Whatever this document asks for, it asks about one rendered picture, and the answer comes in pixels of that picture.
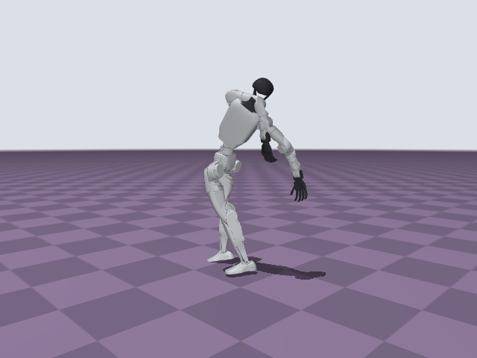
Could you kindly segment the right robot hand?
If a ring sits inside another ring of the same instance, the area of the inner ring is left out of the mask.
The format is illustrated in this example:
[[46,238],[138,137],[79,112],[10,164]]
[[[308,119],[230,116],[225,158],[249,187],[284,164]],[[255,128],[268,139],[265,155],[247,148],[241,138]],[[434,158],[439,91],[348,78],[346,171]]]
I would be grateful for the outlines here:
[[[293,173],[292,173],[292,174],[293,174]],[[307,195],[306,185],[305,185],[305,183],[304,183],[303,180],[302,180],[302,179],[303,179],[303,172],[302,172],[302,170],[300,170],[300,178],[295,178],[294,176],[293,176],[293,178],[294,178],[295,182],[294,182],[294,187],[293,187],[293,189],[292,189],[292,191],[291,191],[291,195],[293,194],[294,189],[295,189],[295,190],[296,190],[296,198],[294,199],[294,201],[296,201],[297,198],[298,198],[298,192],[299,192],[299,200],[298,200],[298,202],[299,202],[300,200],[303,201],[303,199],[307,199],[307,196],[308,196],[308,195]],[[301,191],[302,191],[302,194],[301,194]],[[304,194],[304,192],[305,192],[305,194]],[[301,199],[301,196],[302,196],[302,199]],[[305,197],[305,198],[304,198],[304,197]]]

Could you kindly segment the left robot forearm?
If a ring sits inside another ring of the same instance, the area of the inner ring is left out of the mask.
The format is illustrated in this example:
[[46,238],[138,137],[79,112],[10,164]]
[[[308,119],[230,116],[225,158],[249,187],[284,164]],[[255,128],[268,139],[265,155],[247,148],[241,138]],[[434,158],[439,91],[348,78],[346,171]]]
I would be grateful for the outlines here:
[[268,118],[268,111],[265,110],[264,104],[259,99],[256,100],[254,104],[254,108],[259,117],[259,130],[260,130],[259,136],[262,140],[266,140],[265,134],[267,133],[267,127],[263,123],[265,122],[265,119]]

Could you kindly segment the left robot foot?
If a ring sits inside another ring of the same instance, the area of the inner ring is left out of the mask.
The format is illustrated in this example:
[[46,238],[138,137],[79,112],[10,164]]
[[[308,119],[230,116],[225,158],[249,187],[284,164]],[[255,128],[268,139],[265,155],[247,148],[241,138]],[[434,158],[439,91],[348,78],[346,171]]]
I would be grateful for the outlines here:
[[[244,261],[244,263],[245,263],[245,261]],[[248,263],[248,261],[246,263]],[[256,264],[254,263],[254,261],[250,260],[248,264],[246,264],[246,265],[245,264],[243,265],[243,263],[239,262],[235,266],[226,269],[225,273],[226,274],[240,274],[242,272],[255,271],[256,270]]]

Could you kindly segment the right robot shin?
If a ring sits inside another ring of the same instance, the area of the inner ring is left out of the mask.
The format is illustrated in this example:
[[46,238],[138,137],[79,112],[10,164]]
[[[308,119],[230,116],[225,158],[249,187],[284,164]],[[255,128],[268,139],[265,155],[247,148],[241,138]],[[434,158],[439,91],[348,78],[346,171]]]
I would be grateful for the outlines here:
[[[227,224],[225,224],[227,225]],[[221,219],[219,219],[219,234],[220,234],[220,251],[219,254],[224,254],[227,251],[227,246],[229,242],[229,238],[226,234],[224,226],[222,225]],[[224,251],[224,253],[223,253]]]

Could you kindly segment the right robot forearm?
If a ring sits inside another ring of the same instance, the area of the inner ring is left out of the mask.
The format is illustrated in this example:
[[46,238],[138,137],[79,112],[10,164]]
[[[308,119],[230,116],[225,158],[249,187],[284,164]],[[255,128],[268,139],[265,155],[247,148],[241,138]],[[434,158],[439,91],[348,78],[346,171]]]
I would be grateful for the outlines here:
[[300,170],[302,169],[300,168],[300,163],[298,162],[293,146],[291,146],[291,149],[285,154],[285,158],[288,161],[293,176],[295,178],[300,178]]

